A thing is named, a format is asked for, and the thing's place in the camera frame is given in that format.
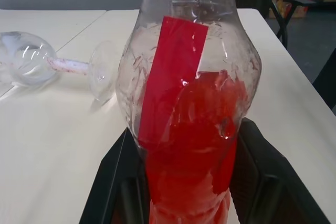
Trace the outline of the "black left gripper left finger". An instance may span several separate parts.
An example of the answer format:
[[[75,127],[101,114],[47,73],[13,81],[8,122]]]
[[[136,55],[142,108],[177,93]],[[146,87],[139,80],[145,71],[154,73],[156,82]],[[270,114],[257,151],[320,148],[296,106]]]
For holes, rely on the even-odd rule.
[[[102,159],[79,224],[149,224],[144,164],[129,129]]]

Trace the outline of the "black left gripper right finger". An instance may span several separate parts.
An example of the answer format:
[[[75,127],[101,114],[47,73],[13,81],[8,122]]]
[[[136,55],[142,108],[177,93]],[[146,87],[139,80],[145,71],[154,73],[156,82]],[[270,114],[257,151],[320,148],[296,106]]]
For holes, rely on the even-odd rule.
[[[248,118],[238,132],[229,188],[240,224],[330,224],[288,160]]]

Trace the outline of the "clear bottle with red drink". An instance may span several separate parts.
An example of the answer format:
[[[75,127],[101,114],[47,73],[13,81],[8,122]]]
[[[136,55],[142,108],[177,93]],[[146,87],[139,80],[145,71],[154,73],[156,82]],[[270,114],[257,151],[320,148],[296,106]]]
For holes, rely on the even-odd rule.
[[[116,94],[144,163],[149,224],[226,224],[261,69],[235,0],[142,0]]]

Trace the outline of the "clear wine glass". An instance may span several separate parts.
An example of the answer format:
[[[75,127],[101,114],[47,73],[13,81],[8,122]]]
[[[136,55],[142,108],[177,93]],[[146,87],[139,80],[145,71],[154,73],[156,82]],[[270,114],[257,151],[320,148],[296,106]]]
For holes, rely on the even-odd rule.
[[[59,58],[41,37],[20,31],[0,33],[0,83],[37,87],[55,79],[58,73],[87,76],[92,95],[108,101],[114,92],[118,67],[111,41],[101,42],[89,62]]]

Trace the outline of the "black folding table frame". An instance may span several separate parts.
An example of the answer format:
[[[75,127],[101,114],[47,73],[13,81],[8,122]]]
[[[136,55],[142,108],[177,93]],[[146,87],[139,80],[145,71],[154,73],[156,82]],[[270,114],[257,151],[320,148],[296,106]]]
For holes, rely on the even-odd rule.
[[[287,25],[289,24],[296,8],[298,6],[302,7],[312,7],[317,5],[317,1],[314,0],[285,0],[285,2],[290,3],[291,7],[289,13],[285,18],[281,16],[280,10],[278,9],[276,2],[272,1],[270,9],[272,10],[275,19],[279,24],[279,30],[276,33],[276,36],[279,40],[281,40],[282,45],[287,49],[288,47],[288,32]]]

